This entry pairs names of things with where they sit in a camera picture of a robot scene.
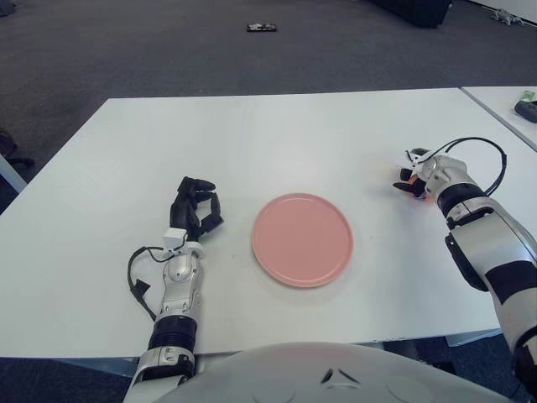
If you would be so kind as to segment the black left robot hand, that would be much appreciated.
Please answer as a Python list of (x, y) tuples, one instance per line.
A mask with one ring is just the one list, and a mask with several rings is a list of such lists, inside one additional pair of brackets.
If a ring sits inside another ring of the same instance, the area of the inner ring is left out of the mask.
[[(210, 202), (210, 213), (199, 219), (197, 207), (202, 202)], [(199, 238), (223, 224), (221, 205), (212, 182), (185, 176), (177, 190), (170, 207), (169, 226), (184, 229), (188, 241), (197, 242)]]

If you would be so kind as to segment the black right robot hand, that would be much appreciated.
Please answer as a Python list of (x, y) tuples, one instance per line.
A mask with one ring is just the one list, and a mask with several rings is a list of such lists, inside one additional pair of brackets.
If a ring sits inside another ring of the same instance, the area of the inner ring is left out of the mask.
[(425, 200), (427, 193), (425, 181), (420, 178), (422, 164), (420, 163), (432, 152), (428, 149), (414, 148), (404, 151), (404, 164), (398, 167), (399, 180), (393, 183), (393, 187), (410, 194), (418, 200)]

